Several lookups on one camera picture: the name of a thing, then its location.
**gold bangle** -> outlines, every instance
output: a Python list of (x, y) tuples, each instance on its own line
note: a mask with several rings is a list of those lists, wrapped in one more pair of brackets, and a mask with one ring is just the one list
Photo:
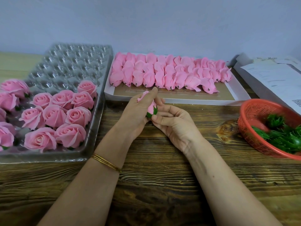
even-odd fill
[(104, 158), (100, 157), (99, 155), (96, 155), (95, 153), (91, 156), (91, 158), (113, 168), (115, 171), (118, 171), (119, 173), (121, 173), (121, 169), (119, 169), (118, 167), (114, 166), (112, 163), (108, 162), (107, 160), (105, 160)]

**orange basket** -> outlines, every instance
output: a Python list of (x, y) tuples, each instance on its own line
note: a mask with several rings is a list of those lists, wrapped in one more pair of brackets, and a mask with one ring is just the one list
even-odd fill
[(263, 99), (250, 99), (245, 101), (240, 107), (240, 117), (238, 128), (243, 138), (257, 151), (276, 158), (290, 158), (301, 160), (301, 152), (290, 154), (274, 147), (260, 137), (251, 126), (261, 130), (269, 131), (265, 126), (266, 118), (269, 114), (281, 115), (285, 118), (285, 123), (293, 128), (301, 124), (301, 116), (294, 111)]

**cardboard box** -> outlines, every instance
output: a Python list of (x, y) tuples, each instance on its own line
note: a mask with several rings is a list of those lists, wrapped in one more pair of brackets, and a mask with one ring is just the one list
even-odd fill
[[(151, 90), (151, 88), (146, 88), (144, 86), (136, 87), (132, 85), (131, 87), (127, 87), (123, 83), (118, 87), (114, 87), (110, 85), (111, 73), (112, 66), (104, 89), (106, 100), (129, 101), (132, 96), (146, 90)], [(166, 103), (192, 105), (240, 106), (243, 101), (250, 99), (248, 93), (234, 76), (228, 83), (215, 83), (215, 85), (217, 90), (220, 91), (219, 93), (208, 94), (204, 91), (195, 92), (187, 89), (174, 89), (169, 91), (167, 89), (159, 89), (159, 96), (164, 98)]]
[(268, 89), (263, 83), (258, 79), (248, 73), (241, 67), (252, 63), (260, 63), (262, 65), (269, 64), (288, 64), (291, 68), (301, 73), (301, 62), (293, 57), (269, 57), (269, 58), (255, 58), (251, 59), (247, 54), (242, 53), (237, 58), (237, 63), (234, 65), (234, 69), (239, 73), (239, 75), (246, 81), (246, 83), (251, 87), (251, 89), (258, 95), (261, 99), (266, 99), (272, 102), (276, 102), (280, 105), (286, 106), (293, 109), (291, 106), (286, 104), (282, 99), (280, 99), (275, 93)]

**person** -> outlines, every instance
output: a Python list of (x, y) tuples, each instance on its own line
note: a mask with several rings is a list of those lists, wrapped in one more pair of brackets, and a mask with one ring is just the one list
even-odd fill
[[(154, 99), (158, 113), (151, 120), (189, 160), (217, 225), (281, 225), (202, 137), (188, 112), (165, 105), (156, 87), (137, 102), (141, 95), (131, 98), (96, 155), (122, 168), (131, 143), (148, 122), (147, 109)], [(90, 158), (38, 225), (105, 225), (118, 177), (118, 171)]]

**person's left arm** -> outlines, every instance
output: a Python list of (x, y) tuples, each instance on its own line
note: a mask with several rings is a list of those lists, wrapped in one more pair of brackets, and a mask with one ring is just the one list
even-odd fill
[[(163, 105), (164, 101), (157, 94), (158, 90), (154, 87), (140, 102), (137, 99), (142, 94), (133, 97), (95, 153), (122, 168), (131, 143), (148, 121), (145, 116), (152, 100)], [(119, 173), (114, 169), (89, 159), (38, 226), (105, 225), (118, 177)]]

